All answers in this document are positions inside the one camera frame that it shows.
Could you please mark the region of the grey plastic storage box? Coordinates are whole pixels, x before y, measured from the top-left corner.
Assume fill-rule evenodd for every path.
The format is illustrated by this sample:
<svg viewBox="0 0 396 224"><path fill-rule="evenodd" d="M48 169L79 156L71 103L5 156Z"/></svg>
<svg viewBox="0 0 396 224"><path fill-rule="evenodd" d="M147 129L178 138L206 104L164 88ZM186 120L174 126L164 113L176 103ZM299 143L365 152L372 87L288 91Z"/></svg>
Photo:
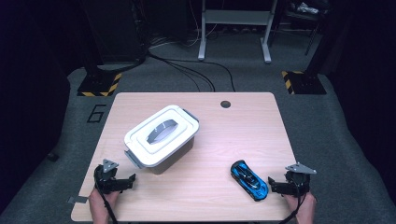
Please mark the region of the grey plastic storage box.
<svg viewBox="0 0 396 224"><path fill-rule="evenodd" d="M160 175L170 168L174 163L176 163L180 158L182 158L186 153L188 153L194 145L194 138L189 140L181 148L179 148L175 153L170 155L164 161L160 162L154 167L149 167L148 169L155 175Z"/></svg>

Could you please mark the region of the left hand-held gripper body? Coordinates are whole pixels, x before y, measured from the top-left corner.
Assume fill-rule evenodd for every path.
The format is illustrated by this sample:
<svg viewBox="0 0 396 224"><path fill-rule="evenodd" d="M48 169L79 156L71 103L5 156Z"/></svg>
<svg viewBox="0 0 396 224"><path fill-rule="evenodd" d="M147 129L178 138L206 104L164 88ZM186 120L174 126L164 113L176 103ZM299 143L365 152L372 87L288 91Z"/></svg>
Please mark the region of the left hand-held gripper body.
<svg viewBox="0 0 396 224"><path fill-rule="evenodd" d="M95 187L104 194L125 190L124 181L115 178L118 166L114 161L103 159L103 162L95 168L93 173Z"/></svg>

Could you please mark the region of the blue toy car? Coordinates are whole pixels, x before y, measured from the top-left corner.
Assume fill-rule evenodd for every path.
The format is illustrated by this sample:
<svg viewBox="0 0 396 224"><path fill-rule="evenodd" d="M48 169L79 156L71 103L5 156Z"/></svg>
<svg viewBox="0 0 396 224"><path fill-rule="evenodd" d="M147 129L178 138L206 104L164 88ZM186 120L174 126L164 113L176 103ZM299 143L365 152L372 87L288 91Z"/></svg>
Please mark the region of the blue toy car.
<svg viewBox="0 0 396 224"><path fill-rule="evenodd" d="M231 176L255 202L267 197L267 184L248 167L244 160L236 161L231 166Z"/></svg>

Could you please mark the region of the person's right hand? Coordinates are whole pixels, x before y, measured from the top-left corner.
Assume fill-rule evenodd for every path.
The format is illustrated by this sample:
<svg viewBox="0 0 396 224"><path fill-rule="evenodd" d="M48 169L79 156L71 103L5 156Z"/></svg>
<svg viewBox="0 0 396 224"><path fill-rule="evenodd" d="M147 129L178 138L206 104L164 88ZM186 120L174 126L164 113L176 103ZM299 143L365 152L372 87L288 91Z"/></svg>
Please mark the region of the person's right hand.
<svg viewBox="0 0 396 224"><path fill-rule="evenodd" d="M314 219L317 199L311 192L307 192L303 199L300 201L290 195L284 195L283 198L286 200L288 207L291 211L298 210L295 216L296 218L308 217Z"/></svg>

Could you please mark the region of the white cloth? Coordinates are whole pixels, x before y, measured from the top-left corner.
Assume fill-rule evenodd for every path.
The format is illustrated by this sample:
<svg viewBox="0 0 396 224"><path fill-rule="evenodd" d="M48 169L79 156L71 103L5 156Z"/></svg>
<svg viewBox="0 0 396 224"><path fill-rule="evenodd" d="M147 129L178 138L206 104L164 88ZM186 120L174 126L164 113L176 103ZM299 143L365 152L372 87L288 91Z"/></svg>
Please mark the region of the white cloth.
<svg viewBox="0 0 396 224"><path fill-rule="evenodd" d="M314 8L314 7L310 7L308 4L302 2L296 5L296 11L300 12L300 13L308 13L308 14L312 14L312 15L316 15L319 13L319 10Z"/></svg>

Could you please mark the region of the white metal stand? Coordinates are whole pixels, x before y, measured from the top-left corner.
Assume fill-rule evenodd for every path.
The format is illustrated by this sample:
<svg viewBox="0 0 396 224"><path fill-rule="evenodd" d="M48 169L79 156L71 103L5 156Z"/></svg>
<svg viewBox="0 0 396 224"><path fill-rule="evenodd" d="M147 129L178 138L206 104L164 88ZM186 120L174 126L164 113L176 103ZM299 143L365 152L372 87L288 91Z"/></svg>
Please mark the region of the white metal stand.
<svg viewBox="0 0 396 224"><path fill-rule="evenodd" d="M206 26L208 24L236 24L236 25L263 25L265 27L264 36L261 38L262 55L264 62L272 62L268 39L272 30L273 20L276 14L278 0L272 0L271 9L268 11L250 10L225 10L207 9L206 0L202 0L201 10L201 41L198 51L198 60L205 59L206 49Z"/></svg>

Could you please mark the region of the person's left hand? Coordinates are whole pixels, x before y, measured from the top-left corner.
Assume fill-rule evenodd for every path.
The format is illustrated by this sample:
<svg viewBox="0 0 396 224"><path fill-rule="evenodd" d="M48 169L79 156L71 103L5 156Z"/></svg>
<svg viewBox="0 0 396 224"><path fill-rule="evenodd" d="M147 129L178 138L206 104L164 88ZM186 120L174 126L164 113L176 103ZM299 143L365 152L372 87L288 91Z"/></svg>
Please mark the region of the person's left hand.
<svg viewBox="0 0 396 224"><path fill-rule="evenodd" d="M105 194L104 197L109 202L110 206L114 207L119 195L120 193L118 191L114 191L109 194ZM109 213L106 209L105 201L99 193L98 189L92 189L92 192L89 196L89 203L92 218L94 220L108 219Z"/></svg>

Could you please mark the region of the black cabinet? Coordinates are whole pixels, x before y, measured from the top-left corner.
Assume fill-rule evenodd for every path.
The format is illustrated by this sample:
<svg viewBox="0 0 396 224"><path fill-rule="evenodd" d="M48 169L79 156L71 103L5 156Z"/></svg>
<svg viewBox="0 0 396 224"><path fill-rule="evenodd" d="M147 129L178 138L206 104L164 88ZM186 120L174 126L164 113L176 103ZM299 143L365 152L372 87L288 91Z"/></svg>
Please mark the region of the black cabinet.
<svg viewBox="0 0 396 224"><path fill-rule="evenodd" d="M82 0L82 5L104 63L145 59L134 0Z"/></svg>

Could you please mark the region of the dark chair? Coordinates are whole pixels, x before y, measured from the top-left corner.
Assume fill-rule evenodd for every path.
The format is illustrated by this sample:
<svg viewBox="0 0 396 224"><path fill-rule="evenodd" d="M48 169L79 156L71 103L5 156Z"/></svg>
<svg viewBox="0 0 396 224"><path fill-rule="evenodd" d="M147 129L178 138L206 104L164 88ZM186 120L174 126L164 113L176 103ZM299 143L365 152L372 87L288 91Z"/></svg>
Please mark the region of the dark chair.
<svg viewBox="0 0 396 224"><path fill-rule="evenodd" d="M318 9L319 13L312 15L297 12L296 5L302 2ZM272 40L275 40L276 33L279 31L279 26L283 19L289 21L291 26L297 26L299 29L310 29L310 41L305 51L305 55L307 55L318 32L318 28L324 22L332 8L330 0L278 0L278 6L279 9L274 19Z"/></svg>

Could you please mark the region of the black stand base hazard stripes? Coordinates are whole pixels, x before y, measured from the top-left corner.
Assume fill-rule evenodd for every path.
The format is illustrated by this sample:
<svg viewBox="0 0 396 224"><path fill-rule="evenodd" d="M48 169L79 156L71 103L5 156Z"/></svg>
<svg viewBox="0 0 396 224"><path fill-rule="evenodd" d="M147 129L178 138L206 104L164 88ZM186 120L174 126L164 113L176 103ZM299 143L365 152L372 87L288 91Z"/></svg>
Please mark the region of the black stand base hazard stripes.
<svg viewBox="0 0 396 224"><path fill-rule="evenodd" d="M310 77L301 71L282 71L289 94L326 94L318 77Z"/></svg>
<svg viewBox="0 0 396 224"><path fill-rule="evenodd" d="M78 96L111 96L119 85L121 73L104 74L100 81L85 77L78 87Z"/></svg>

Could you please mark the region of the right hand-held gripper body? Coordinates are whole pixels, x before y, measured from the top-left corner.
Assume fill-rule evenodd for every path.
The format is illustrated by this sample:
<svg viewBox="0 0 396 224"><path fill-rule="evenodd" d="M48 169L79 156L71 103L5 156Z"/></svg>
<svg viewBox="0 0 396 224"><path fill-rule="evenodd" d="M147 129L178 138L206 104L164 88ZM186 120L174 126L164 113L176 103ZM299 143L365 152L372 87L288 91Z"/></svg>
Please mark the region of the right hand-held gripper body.
<svg viewBox="0 0 396 224"><path fill-rule="evenodd" d="M299 162L286 167L287 195L301 196L310 190L310 176L317 171Z"/></svg>

